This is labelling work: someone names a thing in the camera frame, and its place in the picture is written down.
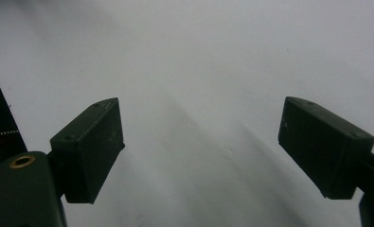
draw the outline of white floor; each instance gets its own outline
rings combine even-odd
[[[120,100],[127,147],[70,227],[361,226],[277,133],[299,96],[374,135],[374,0],[0,0],[0,84],[30,150]]]

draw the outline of brass grommet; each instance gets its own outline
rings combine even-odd
[[[12,161],[9,164],[9,167],[10,168],[22,168],[22,167],[32,164],[35,160],[36,158],[33,155],[24,155]]]

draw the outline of white dotted line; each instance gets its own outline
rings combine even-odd
[[[15,134],[15,133],[19,133],[19,131],[3,131],[3,132],[0,132],[0,136],[10,135],[10,134]]]

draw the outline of bolt hole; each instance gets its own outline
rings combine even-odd
[[[359,137],[363,137],[363,136],[364,136],[364,135],[363,135],[362,133],[360,133],[360,132],[352,132],[351,135],[354,136],[354,137],[357,137],[357,138],[359,138]]]

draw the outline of gray surface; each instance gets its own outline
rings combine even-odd
[[[126,149],[69,226],[360,226],[277,144],[285,96],[374,135],[374,0],[0,0],[0,83],[31,150],[118,96]]]

